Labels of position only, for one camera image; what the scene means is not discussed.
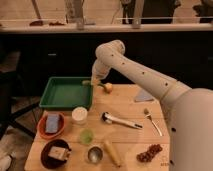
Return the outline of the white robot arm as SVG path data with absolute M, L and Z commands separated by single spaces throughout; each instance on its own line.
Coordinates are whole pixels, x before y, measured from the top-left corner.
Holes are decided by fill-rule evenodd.
M 99 45 L 92 81 L 105 79 L 115 69 L 159 100 L 170 118 L 169 171 L 213 171 L 213 90 L 191 88 L 124 53 L 120 40 Z

